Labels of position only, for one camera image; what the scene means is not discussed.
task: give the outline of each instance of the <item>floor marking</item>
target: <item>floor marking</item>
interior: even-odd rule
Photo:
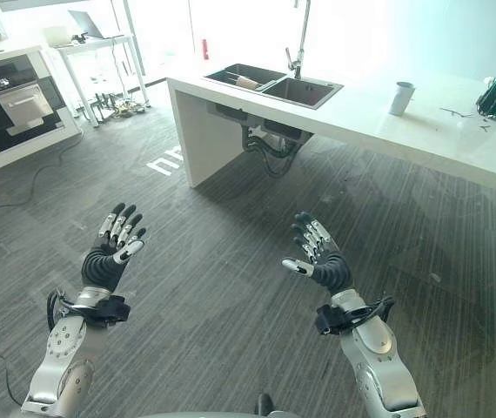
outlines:
[[[177,145],[177,146],[171,148],[170,150],[165,151],[164,153],[168,156],[176,158],[178,161],[184,161],[184,158],[181,155],[180,145]],[[172,174],[172,172],[170,172],[169,170],[165,170],[162,166],[160,166],[161,164],[167,165],[170,168],[174,168],[174,169],[180,168],[180,165],[178,165],[177,163],[175,163],[173,161],[169,161],[168,159],[163,158],[163,157],[159,157],[155,161],[147,163],[146,165],[148,167],[150,167],[151,169],[155,170],[156,172],[160,172],[161,174],[163,174],[165,176],[170,176]]]

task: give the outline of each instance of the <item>white cup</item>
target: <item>white cup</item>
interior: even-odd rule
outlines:
[[[402,116],[408,106],[408,102],[411,101],[414,90],[414,84],[412,83],[407,83],[406,81],[397,82],[397,90],[389,108],[389,113],[395,116]]]

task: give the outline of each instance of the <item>laptop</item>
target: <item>laptop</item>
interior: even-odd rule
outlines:
[[[82,32],[88,37],[98,37],[100,39],[111,39],[112,37],[121,37],[122,33],[102,33],[99,28],[91,20],[90,14],[87,11],[68,10],[70,15],[76,21]]]

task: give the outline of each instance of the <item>gray carpet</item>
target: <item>gray carpet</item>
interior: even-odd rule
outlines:
[[[338,340],[313,326],[326,291],[279,263],[302,255],[289,231],[300,210],[336,237],[365,299],[396,299],[389,324],[428,416],[496,416],[496,191],[319,137],[282,179],[243,154],[190,189],[182,164],[145,165],[178,144],[165,89],[150,88],[144,115],[84,125],[61,166],[77,138],[0,170],[1,205],[54,165],[30,203],[0,209],[0,354],[16,397],[44,355],[47,293],[76,294],[124,201],[144,214],[147,246],[117,290],[131,317],[110,330],[82,417],[251,412],[261,391],[303,417],[364,417]]]

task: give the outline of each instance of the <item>kitchen sink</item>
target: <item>kitchen sink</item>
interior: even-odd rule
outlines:
[[[318,80],[283,78],[276,84],[264,90],[266,96],[273,96],[291,102],[296,105],[303,105],[312,109],[318,109],[337,91],[341,90],[341,84],[327,83]]]
[[[248,78],[252,88],[238,82],[238,77]],[[343,88],[342,84],[328,83],[311,78],[297,79],[283,72],[266,70],[246,64],[234,64],[206,76],[212,81],[225,83],[244,91],[276,98],[287,103],[318,109],[335,93]]]
[[[243,90],[245,89],[240,86],[236,86],[238,76],[249,78],[259,84],[256,91],[261,91],[265,87],[277,82],[277,80],[286,76],[283,72],[266,70],[265,68],[252,67],[246,64],[234,64],[224,68],[221,71],[217,71],[206,78],[211,80],[220,81],[221,83],[232,84]]]

